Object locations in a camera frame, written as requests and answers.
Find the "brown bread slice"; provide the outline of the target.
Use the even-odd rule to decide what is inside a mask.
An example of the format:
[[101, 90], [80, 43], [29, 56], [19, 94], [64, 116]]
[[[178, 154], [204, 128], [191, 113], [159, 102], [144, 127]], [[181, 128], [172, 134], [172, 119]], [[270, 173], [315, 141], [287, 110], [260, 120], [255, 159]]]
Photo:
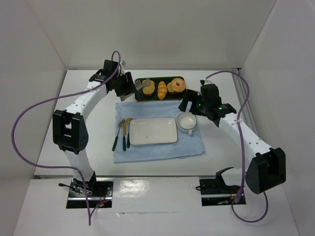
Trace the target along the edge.
[[151, 80], [142, 81], [143, 84], [147, 84], [148, 82], [150, 82], [150, 84], [142, 88], [143, 94], [145, 96], [151, 96], [155, 91], [155, 83], [153, 81]]

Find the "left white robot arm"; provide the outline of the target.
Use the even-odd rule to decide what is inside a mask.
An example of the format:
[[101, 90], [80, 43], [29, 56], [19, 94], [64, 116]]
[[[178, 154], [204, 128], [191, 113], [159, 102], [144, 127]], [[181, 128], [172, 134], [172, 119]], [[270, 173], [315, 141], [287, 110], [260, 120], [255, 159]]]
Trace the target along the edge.
[[118, 97], [136, 92], [131, 73], [125, 72], [125, 65], [124, 61], [105, 60], [103, 68], [90, 77], [83, 94], [64, 110], [53, 113], [53, 142], [74, 168], [76, 187], [92, 191], [96, 185], [96, 175], [86, 153], [89, 141], [86, 120], [89, 114], [112, 90]]

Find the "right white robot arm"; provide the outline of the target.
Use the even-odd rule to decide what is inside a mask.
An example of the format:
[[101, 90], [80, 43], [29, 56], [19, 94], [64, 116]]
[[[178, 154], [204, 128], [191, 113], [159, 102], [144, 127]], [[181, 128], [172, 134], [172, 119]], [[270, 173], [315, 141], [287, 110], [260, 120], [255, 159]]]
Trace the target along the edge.
[[179, 110], [185, 111], [189, 102], [192, 114], [207, 117], [244, 149], [250, 161], [245, 181], [253, 193], [260, 194], [286, 181], [285, 152], [261, 140], [237, 117], [237, 111], [230, 104], [223, 104], [216, 85], [203, 85], [200, 92], [187, 89]]

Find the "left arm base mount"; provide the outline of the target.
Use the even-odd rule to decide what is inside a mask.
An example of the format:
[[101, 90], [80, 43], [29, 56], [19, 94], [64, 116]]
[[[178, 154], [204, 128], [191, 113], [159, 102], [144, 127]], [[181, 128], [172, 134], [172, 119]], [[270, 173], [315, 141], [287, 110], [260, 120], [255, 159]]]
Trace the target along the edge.
[[[83, 187], [75, 186], [74, 181], [70, 184], [59, 183], [59, 187], [68, 188], [67, 209], [86, 208], [85, 193]], [[90, 208], [112, 207], [113, 181], [97, 181], [93, 190], [87, 189]]]

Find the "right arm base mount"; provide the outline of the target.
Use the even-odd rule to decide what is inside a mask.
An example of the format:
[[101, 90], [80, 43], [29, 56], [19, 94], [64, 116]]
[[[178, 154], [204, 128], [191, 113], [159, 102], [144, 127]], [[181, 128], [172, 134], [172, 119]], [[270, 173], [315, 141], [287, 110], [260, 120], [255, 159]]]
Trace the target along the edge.
[[206, 206], [227, 206], [234, 201], [240, 186], [226, 184], [222, 174], [233, 169], [233, 167], [224, 168], [216, 172], [212, 177], [200, 177], [199, 185], [195, 187], [201, 193], [201, 203]]

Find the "steel kitchen tongs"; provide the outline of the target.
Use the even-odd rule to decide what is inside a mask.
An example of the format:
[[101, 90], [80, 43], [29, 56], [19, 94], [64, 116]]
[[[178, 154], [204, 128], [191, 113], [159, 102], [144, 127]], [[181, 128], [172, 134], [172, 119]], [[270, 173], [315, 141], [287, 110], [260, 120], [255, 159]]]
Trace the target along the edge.
[[120, 101], [123, 102], [125, 101], [127, 98], [131, 97], [133, 94], [136, 94], [137, 91], [139, 91], [140, 89], [150, 86], [151, 85], [151, 80], [149, 78], [143, 80], [142, 82], [140, 82], [139, 80], [134, 82], [134, 86], [135, 86], [135, 91], [132, 91], [131, 93], [127, 94], [127, 95], [122, 95], [120, 96]]

